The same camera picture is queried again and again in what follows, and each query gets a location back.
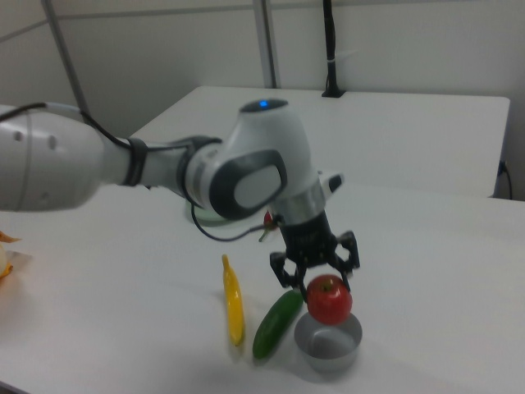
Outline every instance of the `green cucumber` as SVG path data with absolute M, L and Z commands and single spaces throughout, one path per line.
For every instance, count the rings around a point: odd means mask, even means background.
M 297 291 L 287 291 L 270 308 L 253 339 L 253 357 L 264 359 L 276 348 L 288 327 L 303 306 L 303 296 Z

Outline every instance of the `black pole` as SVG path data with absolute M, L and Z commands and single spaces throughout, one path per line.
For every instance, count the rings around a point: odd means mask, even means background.
M 331 0 L 322 0 L 322 9 L 325 14 L 325 37 L 326 37 L 326 64 L 328 65 L 328 77 L 326 78 L 326 90 L 322 97 L 339 98 L 345 91 L 337 86 L 336 74 L 336 26 L 331 13 Z

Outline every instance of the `red apple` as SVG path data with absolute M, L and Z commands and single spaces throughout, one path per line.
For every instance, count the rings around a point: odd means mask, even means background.
M 314 278 L 306 289 L 308 312 L 326 325 L 343 323 L 352 309 L 352 295 L 340 277 L 321 275 Z

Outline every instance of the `power cord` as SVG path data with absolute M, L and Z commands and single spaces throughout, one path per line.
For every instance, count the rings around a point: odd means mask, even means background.
M 119 140 L 116 138 L 113 134 L 111 134 L 109 131 L 104 129 L 97 121 L 95 121 L 91 115 L 89 115 L 86 111 L 75 107 L 74 105 L 68 105 L 68 104 L 61 104 L 61 103 L 32 103 L 28 105 L 24 105 L 22 107 L 18 107 L 15 109 L 12 109 L 11 111 L 5 112 L 2 115 L 0 115 L 0 123 L 3 121 L 6 121 L 8 119 L 12 119 L 13 117 L 17 117 L 23 112 L 29 111 L 31 109 L 54 109 L 59 111 L 67 111 L 67 112 L 74 112 L 82 115 L 82 117 L 87 121 L 87 123 L 92 126 L 96 131 L 98 131 L 100 134 L 102 134 L 104 137 L 106 137 L 108 140 L 110 140 L 113 144 L 120 146 L 121 148 L 131 150 L 131 147 L 129 144 L 124 142 L 123 140 Z M 172 150 L 172 149 L 181 149 L 181 148 L 187 148 L 189 146 L 189 143 L 174 143 L 164 146 L 153 146 L 148 147 L 148 152 L 159 152 L 163 150 Z
M 191 218 L 193 219 L 195 226 L 199 229 L 200 232 L 202 232 L 208 238 L 211 238 L 214 241 L 220 241 L 220 242 L 237 241 L 237 240 L 240 240 L 241 238 L 244 238 L 245 236 L 247 236 L 248 234 L 252 232 L 261 231 L 267 228 L 267 225 L 261 224 L 260 226 L 250 227 L 245 232 L 241 232 L 238 236 L 232 236 L 231 238 L 219 238 L 217 236 L 213 236 L 212 234 L 204 230 L 203 227 L 200 225 L 199 220 L 197 220 L 197 216 L 195 215 L 195 205 L 194 204 L 191 204 Z
M 500 161 L 500 165 L 498 166 L 498 176 L 505 173 L 507 176 L 507 181 L 509 182 L 509 199 L 513 199 L 512 197 L 512 181 L 510 180 L 510 172 L 509 168 L 507 167 L 506 161 Z

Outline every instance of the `black cable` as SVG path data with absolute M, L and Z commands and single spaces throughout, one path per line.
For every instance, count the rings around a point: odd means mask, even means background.
M 505 175 L 507 176 L 507 181 L 509 182 L 509 199 L 513 199 L 512 181 L 510 180 L 510 172 L 509 172 L 509 169 L 507 168 L 507 162 L 504 160 L 500 160 L 500 165 L 498 166 L 498 177 L 503 173 L 505 173 Z
M 7 119 L 11 119 L 12 117 L 16 117 L 17 115 L 20 115 L 21 113 L 25 111 L 29 111 L 30 109 L 36 109 L 36 108 L 46 108 L 46 103 L 33 103 L 24 105 L 23 107 L 18 107 L 15 109 L 12 109 L 11 111 L 5 112 L 2 115 L 0 115 L 0 122 L 6 121 Z
M 219 238 L 217 236 L 213 236 L 212 234 L 210 234 L 209 232 L 204 230 L 203 227 L 200 225 L 199 221 L 197 220 L 197 217 L 195 216 L 195 205 L 194 204 L 191 204 L 191 218 L 193 219 L 193 221 L 195 223 L 195 226 L 199 229 L 200 232 L 202 232 L 208 238 L 211 238 L 214 241 L 220 241 L 220 242 L 237 241 L 237 240 L 247 236 L 251 232 L 261 231 L 261 230 L 264 230 L 266 228 L 266 226 L 264 224 L 261 224 L 260 226 L 250 227 L 248 230 L 246 230 L 245 232 L 240 233 L 238 236 L 232 236 L 231 238 Z
M 509 169 L 507 166 L 505 166 L 504 172 L 507 174 L 507 180 L 509 181 L 509 199 L 512 199 L 512 181 L 510 180 Z
M 48 105 L 46 103 L 32 103 L 27 104 L 22 107 L 18 107 L 15 109 L 12 109 L 11 111 L 5 112 L 2 115 L 0 115 L 0 122 L 6 121 L 8 119 L 11 119 L 13 117 L 16 117 L 20 115 L 23 112 L 29 111 L 31 109 L 39 109 L 39 108 L 47 108 Z M 82 117 L 89 123 L 90 126 L 92 126 L 96 131 L 100 132 L 104 137 L 106 137 L 108 140 L 110 140 L 113 144 L 120 146 L 124 149 L 130 150 L 131 147 L 126 142 L 119 140 L 116 138 L 113 134 L 111 134 L 109 131 L 104 129 L 97 121 L 91 117 L 86 111 L 83 111 L 79 109 L 79 114 L 82 115 Z M 172 150 L 172 149 L 181 149 L 181 148 L 187 148 L 189 146 L 189 143 L 182 143 L 182 144 L 170 144 L 170 145 L 164 145 L 164 146 L 155 146 L 155 147 L 149 147 L 148 152 L 160 152 L 163 150 Z

